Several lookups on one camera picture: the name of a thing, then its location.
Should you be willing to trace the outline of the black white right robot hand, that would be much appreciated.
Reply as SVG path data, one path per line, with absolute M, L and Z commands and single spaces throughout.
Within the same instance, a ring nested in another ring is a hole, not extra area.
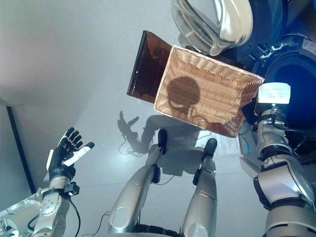
M 278 109 L 287 112 L 291 98 L 291 86 L 283 82 L 269 82 L 259 86 L 254 112 L 261 116 L 264 111 Z

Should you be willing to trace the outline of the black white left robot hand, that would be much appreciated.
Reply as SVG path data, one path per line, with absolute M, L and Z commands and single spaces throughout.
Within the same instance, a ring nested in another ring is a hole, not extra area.
M 46 169 L 50 181 L 59 176 L 71 181 L 76 174 L 75 162 L 79 161 L 94 146 L 93 142 L 84 145 L 79 131 L 73 127 L 66 130 L 58 145 L 50 150 L 48 155 Z

